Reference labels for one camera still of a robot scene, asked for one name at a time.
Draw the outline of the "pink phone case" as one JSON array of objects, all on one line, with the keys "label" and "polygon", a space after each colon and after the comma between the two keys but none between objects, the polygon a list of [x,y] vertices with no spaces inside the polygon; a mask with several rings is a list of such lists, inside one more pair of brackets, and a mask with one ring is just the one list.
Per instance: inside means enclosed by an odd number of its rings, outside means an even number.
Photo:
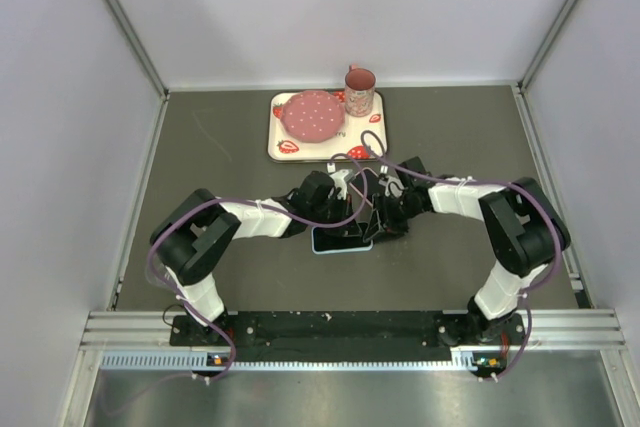
[{"label": "pink phone case", "polygon": [[349,187],[370,208],[374,207],[374,197],[384,195],[386,188],[381,184],[378,174],[371,168],[365,167],[349,181]]}]

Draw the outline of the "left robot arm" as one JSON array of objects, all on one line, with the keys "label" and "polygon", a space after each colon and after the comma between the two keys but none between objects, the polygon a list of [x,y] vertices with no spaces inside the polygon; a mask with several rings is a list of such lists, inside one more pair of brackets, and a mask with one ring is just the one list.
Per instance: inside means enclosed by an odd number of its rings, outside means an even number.
[{"label": "left robot arm", "polygon": [[192,331],[205,343],[226,334],[224,303],[213,270],[239,239],[285,239],[313,227],[334,238],[359,233],[348,182],[351,169],[313,171],[289,193],[264,200],[220,198],[197,189],[151,234],[148,266],[174,291],[193,318]]}]

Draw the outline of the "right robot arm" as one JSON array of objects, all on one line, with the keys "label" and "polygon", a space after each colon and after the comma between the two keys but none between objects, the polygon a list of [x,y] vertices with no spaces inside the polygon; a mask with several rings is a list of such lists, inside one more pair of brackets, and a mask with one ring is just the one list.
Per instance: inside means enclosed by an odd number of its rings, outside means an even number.
[{"label": "right robot arm", "polygon": [[538,182],[522,177],[512,184],[480,183],[473,178],[433,177],[418,157],[395,167],[399,194],[372,196],[363,240],[378,242],[406,235],[409,221],[430,212],[481,221],[495,256],[489,276],[461,317],[436,321],[443,343],[487,343],[499,336],[520,300],[571,243],[569,231]]}]

